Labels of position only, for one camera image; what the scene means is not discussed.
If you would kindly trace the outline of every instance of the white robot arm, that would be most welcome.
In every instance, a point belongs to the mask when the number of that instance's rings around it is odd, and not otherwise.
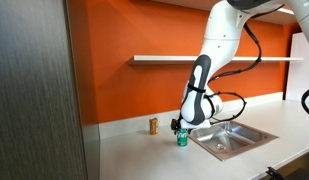
[[[211,10],[199,57],[184,90],[179,125],[174,129],[209,128],[209,119],[222,111],[222,100],[207,86],[211,76],[229,63],[248,19],[289,5],[309,41],[309,0],[227,0]]]

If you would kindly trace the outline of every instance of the stainless steel sink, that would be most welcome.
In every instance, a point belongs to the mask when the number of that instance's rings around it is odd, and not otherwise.
[[[223,161],[278,137],[238,122],[223,122],[192,130],[189,138]]]

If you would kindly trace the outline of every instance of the can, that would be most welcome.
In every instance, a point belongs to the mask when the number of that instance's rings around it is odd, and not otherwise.
[[[177,131],[177,145],[181,147],[187,146],[187,131],[185,129]]]
[[[150,119],[150,134],[155,135],[158,133],[157,118]]]

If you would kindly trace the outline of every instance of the counter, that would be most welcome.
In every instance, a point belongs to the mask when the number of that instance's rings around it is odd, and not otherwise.
[[[110,137],[101,140],[100,179],[260,179],[268,166],[278,169],[309,152],[309,115],[299,102],[248,107],[235,121],[279,138],[222,162],[190,139],[178,147],[169,126],[159,127],[157,135]]]

